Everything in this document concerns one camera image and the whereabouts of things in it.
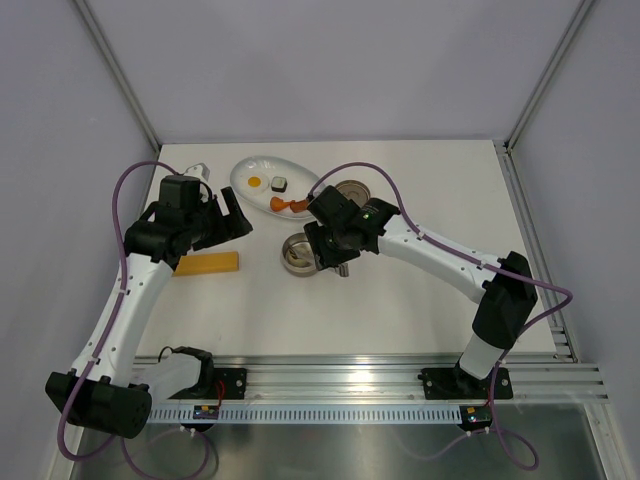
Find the metal tongs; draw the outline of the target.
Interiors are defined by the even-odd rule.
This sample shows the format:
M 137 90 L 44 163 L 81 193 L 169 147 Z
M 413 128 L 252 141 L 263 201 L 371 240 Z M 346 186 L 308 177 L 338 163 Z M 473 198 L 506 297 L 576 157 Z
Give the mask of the metal tongs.
M 286 250 L 286 253 L 284 254 L 284 262 L 293 273 L 300 274 L 302 276 L 309 276 L 317 272 L 315 260 L 312 264 L 300 261 L 299 259 L 291 256 L 291 249 L 294 248 L 290 247 Z M 346 264 L 340 264 L 337 267 L 330 267 L 330 270 L 342 278 L 349 276 L 349 268 Z

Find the beige bun toy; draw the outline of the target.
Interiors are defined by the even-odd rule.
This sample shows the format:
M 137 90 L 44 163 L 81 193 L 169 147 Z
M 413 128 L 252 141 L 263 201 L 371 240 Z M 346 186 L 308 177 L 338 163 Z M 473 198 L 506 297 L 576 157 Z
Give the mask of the beige bun toy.
M 300 261 L 304 261 L 306 263 L 312 264 L 314 262 L 314 256 L 312 253 L 306 250 L 294 250 L 291 249 L 291 256 L 299 259 Z

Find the round metal lunch box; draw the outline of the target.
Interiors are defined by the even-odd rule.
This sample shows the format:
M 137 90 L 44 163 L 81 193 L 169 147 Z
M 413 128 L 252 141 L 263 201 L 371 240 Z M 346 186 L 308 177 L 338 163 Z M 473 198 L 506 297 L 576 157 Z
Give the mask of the round metal lunch box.
M 303 232 L 286 238 L 281 248 L 280 260 L 283 267 L 296 277 L 310 277 L 318 272 L 313 251 Z

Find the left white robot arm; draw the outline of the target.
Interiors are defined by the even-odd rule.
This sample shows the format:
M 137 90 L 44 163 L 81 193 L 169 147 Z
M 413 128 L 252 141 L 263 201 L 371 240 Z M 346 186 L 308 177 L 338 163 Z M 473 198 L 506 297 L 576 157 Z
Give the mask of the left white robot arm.
M 155 404 L 220 389 L 212 354 L 194 347 L 175 348 L 141 376 L 134 375 L 133 363 L 154 305 L 180 261 L 252 229 L 231 187 L 215 195 L 193 176 L 161 181 L 157 201 L 119 235 L 120 267 L 89 341 L 67 372 L 51 373 L 45 384 L 62 423 L 132 439 Z

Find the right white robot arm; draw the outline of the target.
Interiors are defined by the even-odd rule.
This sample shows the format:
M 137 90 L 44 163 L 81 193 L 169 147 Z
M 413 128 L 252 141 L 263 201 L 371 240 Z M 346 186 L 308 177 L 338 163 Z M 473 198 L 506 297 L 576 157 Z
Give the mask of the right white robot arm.
M 378 198 L 358 206 L 333 186 L 309 195 L 307 210 L 314 221 L 304 232 L 317 269 L 338 267 L 363 252 L 383 255 L 435 276 L 477 304 L 472 335 L 453 380 L 466 396 L 488 386 L 491 370 L 514 346 L 538 301 L 523 255 L 498 258 L 473 254 L 439 236 L 427 240 L 397 206 Z

